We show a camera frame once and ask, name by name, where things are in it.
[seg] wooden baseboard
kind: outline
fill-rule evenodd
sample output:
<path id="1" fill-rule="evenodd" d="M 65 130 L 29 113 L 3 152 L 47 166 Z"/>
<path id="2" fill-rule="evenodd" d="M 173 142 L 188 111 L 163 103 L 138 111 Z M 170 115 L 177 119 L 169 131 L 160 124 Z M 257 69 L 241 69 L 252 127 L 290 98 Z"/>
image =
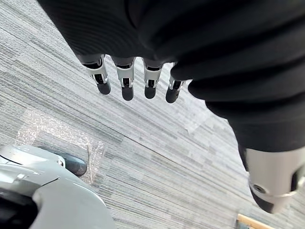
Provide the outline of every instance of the wooden baseboard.
<path id="1" fill-rule="evenodd" d="M 264 223 L 261 223 L 255 219 L 244 216 L 242 214 L 237 215 L 237 221 L 250 226 L 250 229 L 275 229 L 273 227 L 270 227 Z"/>

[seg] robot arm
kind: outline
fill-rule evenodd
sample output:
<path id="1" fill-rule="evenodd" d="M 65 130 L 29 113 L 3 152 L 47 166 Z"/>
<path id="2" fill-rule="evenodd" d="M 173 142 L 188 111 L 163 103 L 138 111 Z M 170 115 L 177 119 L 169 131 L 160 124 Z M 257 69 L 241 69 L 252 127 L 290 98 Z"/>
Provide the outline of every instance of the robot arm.
<path id="1" fill-rule="evenodd" d="M 301 186 L 305 1 L 38 2 L 80 61 L 177 62 L 172 79 L 193 80 L 190 93 L 229 121 L 262 209 L 277 212 Z"/>

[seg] black sleeve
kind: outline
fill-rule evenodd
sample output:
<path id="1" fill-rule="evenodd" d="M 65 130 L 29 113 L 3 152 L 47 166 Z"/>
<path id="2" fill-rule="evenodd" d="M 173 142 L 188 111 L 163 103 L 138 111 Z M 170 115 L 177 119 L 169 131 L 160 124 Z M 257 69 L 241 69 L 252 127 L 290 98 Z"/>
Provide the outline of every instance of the black sleeve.
<path id="1" fill-rule="evenodd" d="M 172 75 L 243 147 L 305 146 L 305 1 L 39 2 L 76 54 L 178 62 Z"/>

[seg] floor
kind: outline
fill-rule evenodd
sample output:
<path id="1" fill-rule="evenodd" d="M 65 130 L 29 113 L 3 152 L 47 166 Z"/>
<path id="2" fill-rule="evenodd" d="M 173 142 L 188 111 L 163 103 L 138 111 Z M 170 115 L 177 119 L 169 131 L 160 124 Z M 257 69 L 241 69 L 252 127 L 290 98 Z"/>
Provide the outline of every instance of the floor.
<path id="1" fill-rule="evenodd" d="M 110 58 L 110 95 L 98 93 L 35 0 L 0 1 L 0 146 L 33 144 L 95 157 L 91 183 L 119 229 L 232 229 L 237 213 L 277 229 L 305 225 L 305 190 L 278 215 L 250 196 L 234 135 L 186 90 L 144 97 L 136 61 L 126 102 Z"/>

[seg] plastic wrap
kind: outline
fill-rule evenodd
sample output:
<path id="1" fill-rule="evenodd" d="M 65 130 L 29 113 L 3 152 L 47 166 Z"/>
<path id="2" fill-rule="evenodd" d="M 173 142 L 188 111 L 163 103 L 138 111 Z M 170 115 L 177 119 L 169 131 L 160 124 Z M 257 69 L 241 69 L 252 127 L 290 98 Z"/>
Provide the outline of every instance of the plastic wrap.
<path id="1" fill-rule="evenodd" d="M 81 179 L 88 184 L 94 182 L 105 151 L 103 142 L 97 141 L 88 133 L 75 129 L 69 124 L 37 109 L 27 110 L 23 115 L 23 121 L 24 125 L 17 134 L 17 145 L 32 145 L 41 131 L 60 138 L 67 143 L 77 145 L 88 153 L 88 169 Z"/>

